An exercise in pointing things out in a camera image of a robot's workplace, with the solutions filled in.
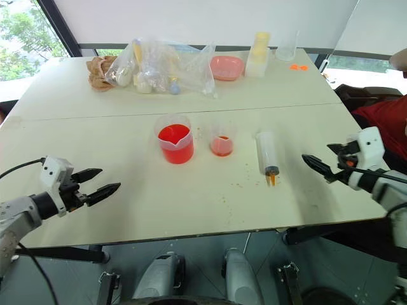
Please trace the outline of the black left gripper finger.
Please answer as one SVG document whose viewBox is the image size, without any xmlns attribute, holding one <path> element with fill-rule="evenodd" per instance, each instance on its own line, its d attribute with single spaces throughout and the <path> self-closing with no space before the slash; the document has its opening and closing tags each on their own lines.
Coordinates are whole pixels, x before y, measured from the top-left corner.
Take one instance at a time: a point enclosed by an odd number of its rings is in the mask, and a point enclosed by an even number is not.
<svg viewBox="0 0 407 305">
<path fill-rule="evenodd" d="M 101 168 L 87 168 L 80 172 L 76 172 L 71 175 L 71 178 L 75 183 L 81 184 L 86 181 L 92 180 L 96 175 L 101 173 Z"/>
<path fill-rule="evenodd" d="M 88 207 L 91 207 L 98 202 L 105 200 L 106 198 L 110 197 L 112 194 L 114 194 L 118 188 L 121 186 L 121 184 L 118 183 L 113 183 L 113 184 L 107 184 L 103 187 L 98 188 L 94 193 L 86 195 L 86 200 L 85 203 Z"/>
</svg>

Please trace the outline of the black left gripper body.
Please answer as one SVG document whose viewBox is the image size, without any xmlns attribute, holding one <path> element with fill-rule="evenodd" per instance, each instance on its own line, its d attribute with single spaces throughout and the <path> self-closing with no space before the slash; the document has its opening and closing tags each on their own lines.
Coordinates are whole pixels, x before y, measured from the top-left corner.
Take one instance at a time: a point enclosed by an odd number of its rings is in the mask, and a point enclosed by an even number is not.
<svg viewBox="0 0 407 305">
<path fill-rule="evenodd" d="M 68 212 L 82 207 L 88 199 L 87 195 L 79 191 L 79 184 L 82 182 L 82 176 L 79 173 L 74 173 L 59 186 L 59 195 Z"/>
</svg>

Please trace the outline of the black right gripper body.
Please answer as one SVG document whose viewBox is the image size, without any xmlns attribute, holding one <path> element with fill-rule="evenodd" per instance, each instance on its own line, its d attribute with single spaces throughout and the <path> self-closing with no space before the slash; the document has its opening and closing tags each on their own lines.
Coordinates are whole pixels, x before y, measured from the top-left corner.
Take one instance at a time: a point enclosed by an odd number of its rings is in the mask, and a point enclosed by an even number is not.
<svg viewBox="0 0 407 305">
<path fill-rule="evenodd" d="M 338 173 L 334 173 L 330 179 L 325 178 L 328 183 L 340 181 L 343 184 L 347 184 L 352 173 L 352 169 L 358 164 L 358 157 L 356 154 L 360 152 L 360 147 L 357 141 L 351 141 L 344 145 L 347 146 L 346 154 L 336 155 L 338 158 L 338 168 L 340 171 Z"/>
</svg>

